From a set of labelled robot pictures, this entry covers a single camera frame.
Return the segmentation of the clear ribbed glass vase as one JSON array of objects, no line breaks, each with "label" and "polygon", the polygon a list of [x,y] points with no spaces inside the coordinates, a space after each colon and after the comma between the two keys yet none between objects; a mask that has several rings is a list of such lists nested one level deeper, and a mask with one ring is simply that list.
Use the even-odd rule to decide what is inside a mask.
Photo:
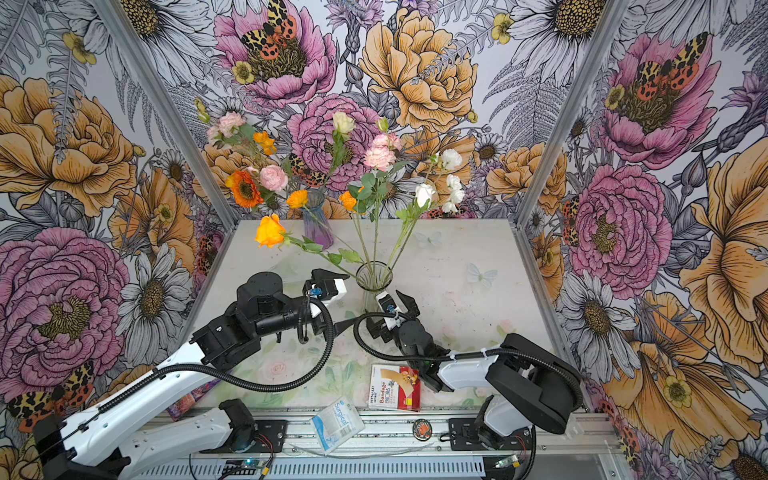
[{"label": "clear ribbed glass vase", "polygon": [[363,290],[363,307],[366,313],[380,310],[376,297],[384,292],[393,280],[392,269],[382,261],[370,261],[361,265],[356,283]]}]

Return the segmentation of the yellow ranunculus stem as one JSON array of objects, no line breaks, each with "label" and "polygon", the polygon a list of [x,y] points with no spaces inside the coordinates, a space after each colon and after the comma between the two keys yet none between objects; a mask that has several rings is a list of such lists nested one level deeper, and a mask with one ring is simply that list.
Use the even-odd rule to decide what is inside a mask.
[{"label": "yellow ranunculus stem", "polygon": [[245,170],[257,185],[260,184],[260,172],[268,166],[276,165],[275,140],[266,131],[255,133],[235,133],[225,138],[225,144],[246,159]]}]

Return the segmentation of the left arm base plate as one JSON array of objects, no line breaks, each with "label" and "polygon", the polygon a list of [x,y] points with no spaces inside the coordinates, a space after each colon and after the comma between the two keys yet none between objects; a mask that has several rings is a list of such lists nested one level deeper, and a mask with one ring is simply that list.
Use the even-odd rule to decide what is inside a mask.
[{"label": "left arm base plate", "polygon": [[258,419],[244,428],[244,439],[237,452],[281,453],[287,438],[288,422],[277,419]]}]

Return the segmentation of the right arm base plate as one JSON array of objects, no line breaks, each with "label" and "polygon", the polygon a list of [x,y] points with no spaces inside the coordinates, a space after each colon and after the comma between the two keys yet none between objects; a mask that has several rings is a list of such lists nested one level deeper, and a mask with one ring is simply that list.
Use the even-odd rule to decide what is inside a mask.
[{"label": "right arm base plate", "polygon": [[528,427],[502,437],[474,418],[449,418],[448,431],[442,433],[439,439],[448,442],[452,451],[523,452],[532,449],[532,434]]}]

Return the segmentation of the orange gerbera flower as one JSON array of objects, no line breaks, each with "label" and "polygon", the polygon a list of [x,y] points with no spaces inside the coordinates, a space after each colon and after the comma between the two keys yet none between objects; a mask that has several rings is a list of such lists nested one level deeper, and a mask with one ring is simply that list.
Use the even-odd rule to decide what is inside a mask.
[{"label": "orange gerbera flower", "polygon": [[235,200],[242,207],[251,209],[264,203],[264,199],[254,182],[251,174],[245,170],[233,172],[227,179],[226,185]]}]

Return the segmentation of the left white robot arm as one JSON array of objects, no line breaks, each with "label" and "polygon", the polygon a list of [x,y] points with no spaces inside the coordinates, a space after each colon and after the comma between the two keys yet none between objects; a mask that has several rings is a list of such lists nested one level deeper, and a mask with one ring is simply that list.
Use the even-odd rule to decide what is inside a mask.
[{"label": "left white robot arm", "polygon": [[[317,376],[331,356],[336,332],[328,306],[347,292],[347,275],[315,269],[298,297],[283,291],[274,272],[252,275],[225,312],[196,330],[190,340],[148,373],[110,398],[66,419],[53,414],[33,429],[36,462],[45,479],[118,479],[138,471],[129,438],[149,420],[194,389],[217,379],[259,393],[294,390]],[[261,384],[233,369],[261,350],[265,337],[295,331],[301,343],[314,333],[325,340],[318,362],[301,377]]]}]

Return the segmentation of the pink rose flower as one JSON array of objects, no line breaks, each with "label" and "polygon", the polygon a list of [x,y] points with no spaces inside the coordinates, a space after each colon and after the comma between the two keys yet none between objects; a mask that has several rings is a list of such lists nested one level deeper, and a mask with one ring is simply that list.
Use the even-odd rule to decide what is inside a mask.
[{"label": "pink rose flower", "polygon": [[268,165],[262,168],[259,171],[258,180],[259,192],[265,202],[274,198],[282,198],[289,204],[303,207],[308,201],[307,194],[303,191],[286,193],[289,178],[285,171],[277,165]]}]

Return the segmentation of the blue purple glass vase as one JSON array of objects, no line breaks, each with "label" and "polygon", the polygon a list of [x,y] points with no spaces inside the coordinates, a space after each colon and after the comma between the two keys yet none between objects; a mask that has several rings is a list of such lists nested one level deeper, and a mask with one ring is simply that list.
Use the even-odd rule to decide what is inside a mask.
[{"label": "blue purple glass vase", "polygon": [[326,197],[321,189],[307,191],[307,203],[302,210],[304,235],[327,250],[334,243],[334,236],[328,218],[323,210]]}]

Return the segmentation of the pink carnation stem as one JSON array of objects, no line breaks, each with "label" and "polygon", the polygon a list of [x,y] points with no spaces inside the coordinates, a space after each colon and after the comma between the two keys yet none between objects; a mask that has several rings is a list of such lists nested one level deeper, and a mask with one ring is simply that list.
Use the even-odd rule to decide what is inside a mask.
[{"label": "pink carnation stem", "polygon": [[378,253],[378,225],[384,200],[389,194],[392,177],[396,173],[397,157],[402,144],[399,137],[390,130],[389,121],[380,118],[377,123],[379,133],[374,137],[363,156],[363,165],[367,171],[360,178],[360,185],[352,185],[342,195],[342,204],[356,221],[356,228],[362,233],[361,222],[367,218],[374,224],[374,240],[369,251],[364,240],[363,255],[366,262],[376,261]]},{"label": "pink carnation stem", "polygon": [[254,142],[253,134],[253,127],[237,112],[224,114],[207,131],[208,143],[217,148],[250,145]]}]

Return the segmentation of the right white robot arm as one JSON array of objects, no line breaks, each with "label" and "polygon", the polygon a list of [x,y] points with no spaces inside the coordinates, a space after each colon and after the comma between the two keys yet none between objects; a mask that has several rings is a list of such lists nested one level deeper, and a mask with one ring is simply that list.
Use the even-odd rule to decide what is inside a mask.
[{"label": "right white robot arm", "polygon": [[565,433],[571,414],[582,407],[579,372],[524,336],[513,333],[496,347],[456,352],[427,332],[414,298],[382,292],[375,301],[353,326],[365,352],[406,364],[412,378],[436,393],[491,389],[473,420],[450,421],[456,449],[528,447],[539,430]]}]

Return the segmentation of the small white rosebud stem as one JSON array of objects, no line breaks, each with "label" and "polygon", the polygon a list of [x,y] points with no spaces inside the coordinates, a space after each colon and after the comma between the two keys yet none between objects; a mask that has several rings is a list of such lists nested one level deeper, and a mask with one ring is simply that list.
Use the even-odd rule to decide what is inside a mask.
[{"label": "small white rosebud stem", "polygon": [[395,267],[416,223],[431,207],[435,195],[436,190],[433,185],[429,183],[421,184],[416,188],[413,199],[407,206],[396,212],[396,217],[401,220],[401,230],[387,262],[389,268],[393,269]]}]

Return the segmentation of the orange rose stem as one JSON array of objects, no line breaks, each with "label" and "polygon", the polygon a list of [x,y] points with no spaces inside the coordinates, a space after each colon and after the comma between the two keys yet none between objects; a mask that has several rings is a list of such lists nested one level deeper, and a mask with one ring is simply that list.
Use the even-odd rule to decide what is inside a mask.
[{"label": "orange rose stem", "polygon": [[363,264],[362,257],[354,249],[340,248],[337,251],[328,251],[321,244],[308,238],[294,236],[282,225],[277,215],[265,216],[260,220],[255,241],[260,247],[282,248],[284,246],[295,246],[305,253],[323,258],[326,262],[350,276],[353,276],[354,273],[345,267],[345,264]]}]

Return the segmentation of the white carnation stem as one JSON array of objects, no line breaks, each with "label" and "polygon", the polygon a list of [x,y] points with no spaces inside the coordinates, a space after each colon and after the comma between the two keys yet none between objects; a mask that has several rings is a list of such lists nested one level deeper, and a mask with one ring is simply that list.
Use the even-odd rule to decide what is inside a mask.
[{"label": "white carnation stem", "polygon": [[[428,179],[425,179],[421,184],[429,183],[433,185],[436,190],[436,195],[433,197],[432,205],[427,211],[433,208],[439,208],[442,213],[456,214],[458,212],[458,205],[464,200],[465,190],[464,190],[463,184],[461,183],[460,178],[457,175],[450,173],[450,170],[454,169],[455,167],[458,167],[461,161],[462,161],[462,157],[459,154],[459,152],[456,151],[455,149],[446,149],[440,152],[439,154],[434,154],[430,157],[429,159],[430,170],[428,171],[428,175],[430,175],[430,173],[435,168],[447,173],[447,175],[445,176],[445,185],[448,189],[448,196],[446,199],[440,200],[437,187],[434,185],[434,183],[430,182]],[[413,199],[414,192],[411,195],[411,199],[406,203],[406,206]]]}]

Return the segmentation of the cream white rose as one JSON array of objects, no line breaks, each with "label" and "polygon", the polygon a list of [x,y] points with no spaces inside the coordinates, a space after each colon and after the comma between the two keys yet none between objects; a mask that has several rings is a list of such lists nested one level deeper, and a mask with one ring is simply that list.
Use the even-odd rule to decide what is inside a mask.
[{"label": "cream white rose", "polygon": [[332,120],[333,131],[329,175],[332,175],[345,162],[347,156],[345,143],[356,126],[355,120],[342,111],[335,112]]}]

